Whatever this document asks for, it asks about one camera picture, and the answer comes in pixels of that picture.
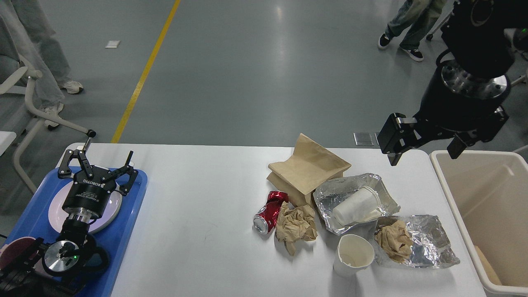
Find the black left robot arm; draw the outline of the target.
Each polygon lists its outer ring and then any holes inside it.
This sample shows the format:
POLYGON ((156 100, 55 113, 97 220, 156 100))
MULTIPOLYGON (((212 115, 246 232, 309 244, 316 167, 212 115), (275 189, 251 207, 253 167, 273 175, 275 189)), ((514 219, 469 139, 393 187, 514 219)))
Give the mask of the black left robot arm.
POLYGON ((120 168, 67 149, 1 248, 2 297, 109 297, 146 192, 133 152, 120 168))

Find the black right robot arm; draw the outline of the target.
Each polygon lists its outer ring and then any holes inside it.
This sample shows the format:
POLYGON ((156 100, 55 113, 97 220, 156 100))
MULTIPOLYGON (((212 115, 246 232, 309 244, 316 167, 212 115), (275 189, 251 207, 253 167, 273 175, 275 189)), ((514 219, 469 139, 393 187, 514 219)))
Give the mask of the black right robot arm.
POLYGON ((478 141, 494 139, 509 118, 502 103, 513 86, 514 62, 508 28, 527 27, 526 0, 459 0, 441 37, 447 50, 413 117, 392 113, 377 136, 392 166, 404 152, 430 141, 451 139, 455 159, 478 141))

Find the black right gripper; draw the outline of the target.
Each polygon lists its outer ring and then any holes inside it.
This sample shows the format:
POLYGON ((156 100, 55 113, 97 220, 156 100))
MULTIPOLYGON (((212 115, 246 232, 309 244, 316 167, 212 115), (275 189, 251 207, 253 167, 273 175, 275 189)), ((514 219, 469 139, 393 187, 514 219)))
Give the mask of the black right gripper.
POLYGON ((388 116, 377 135, 380 149, 394 167, 405 152, 420 146, 420 136, 454 137, 447 151, 451 159, 457 159, 478 141, 496 137, 509 118, 502 103, 510 91, 511 81, 505 75, 485 79, 468 73, 455 60, 443 61, 414 117, 388 116))

